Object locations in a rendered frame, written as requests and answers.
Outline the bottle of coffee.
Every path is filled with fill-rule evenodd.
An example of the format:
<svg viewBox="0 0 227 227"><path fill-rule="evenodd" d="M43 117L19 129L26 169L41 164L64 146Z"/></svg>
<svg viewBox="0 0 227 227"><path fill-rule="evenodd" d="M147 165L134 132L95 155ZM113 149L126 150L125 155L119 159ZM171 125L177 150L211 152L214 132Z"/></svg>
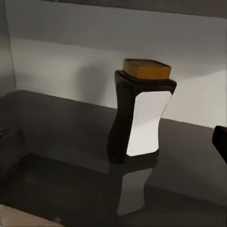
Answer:
<svg viewBox="0 0 227 227"><path fill-rule="evenodd" d="M120 161L159 156L159 122L177 87L172 66L149 59L124 59L114 72L117 115L108 141Z"/></svg>

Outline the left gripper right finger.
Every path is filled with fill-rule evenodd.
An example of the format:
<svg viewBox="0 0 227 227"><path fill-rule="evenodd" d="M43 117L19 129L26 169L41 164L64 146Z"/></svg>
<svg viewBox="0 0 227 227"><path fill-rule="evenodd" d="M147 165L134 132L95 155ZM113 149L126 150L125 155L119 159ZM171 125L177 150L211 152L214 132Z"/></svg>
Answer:
<svg viewBox="0 0 227 227"><path fill-rule="evenodd" d="M212 137L212 143L227 164L227 128L216 126Z"/></svg>

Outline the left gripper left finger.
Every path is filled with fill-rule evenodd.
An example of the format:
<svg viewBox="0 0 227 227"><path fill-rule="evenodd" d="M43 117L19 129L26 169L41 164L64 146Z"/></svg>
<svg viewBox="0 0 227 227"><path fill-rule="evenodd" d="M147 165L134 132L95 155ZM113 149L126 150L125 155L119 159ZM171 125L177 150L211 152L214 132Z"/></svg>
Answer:
<svg viewBox="0 0 227 227"><path fill-rule="evenodd" d="M24 144L24 135L20 126L0 131L0 182Z"/></svg>

